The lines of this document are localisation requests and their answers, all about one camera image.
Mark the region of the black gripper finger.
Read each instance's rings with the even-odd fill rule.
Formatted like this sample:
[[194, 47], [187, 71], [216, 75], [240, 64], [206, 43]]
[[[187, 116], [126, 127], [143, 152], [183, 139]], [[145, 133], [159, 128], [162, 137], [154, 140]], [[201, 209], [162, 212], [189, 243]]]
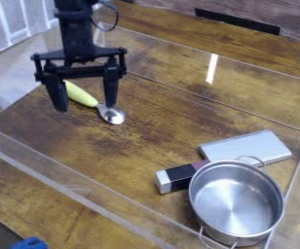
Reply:
[[59, 77], [49, 75], [45, 79], [45, 87], [55, 109], [59, 112], [66, 112], [69, 110], [69, 95], [65, 81]]
[[119, 90], [119, 68], [109, 66], [105, 68], [103, 77], [106, 106], [113, 108], [117, 104]]

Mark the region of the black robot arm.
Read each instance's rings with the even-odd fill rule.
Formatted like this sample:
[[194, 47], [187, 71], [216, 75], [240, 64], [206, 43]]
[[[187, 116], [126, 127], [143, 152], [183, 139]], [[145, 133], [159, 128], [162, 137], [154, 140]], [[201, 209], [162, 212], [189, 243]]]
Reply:
[[105, 48], [94, 44], [93, 6], [102, 3], [118, 13], [110, 0], [54, 0], [54, 16], [59, 20], [63, 48], [35, 53], [35, 81], [46, 87], [53, 105], [69, 110], [67, 79], [103, 78], [106, 106], [117, 105], [119, 79], [126, 74], [126, 48]]

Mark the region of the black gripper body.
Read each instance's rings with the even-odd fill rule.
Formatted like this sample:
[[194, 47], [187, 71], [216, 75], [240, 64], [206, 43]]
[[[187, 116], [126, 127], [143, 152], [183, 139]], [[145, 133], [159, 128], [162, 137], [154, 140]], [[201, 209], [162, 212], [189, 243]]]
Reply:
[[103, 48], [93, 43], [91, 14], [90, 6], [57, 6], [54, 16], [59, 20], [63, 48], [31, 56], [37, 81], [45, 82], [51, 75], [61, 79], [103, 77], [103, 66], [73, 67], [74, 63], [85, 64], [101, 57], [107, 57], [109, 63], [118, 58], [118, 78], [126, 74], [126, 49]]

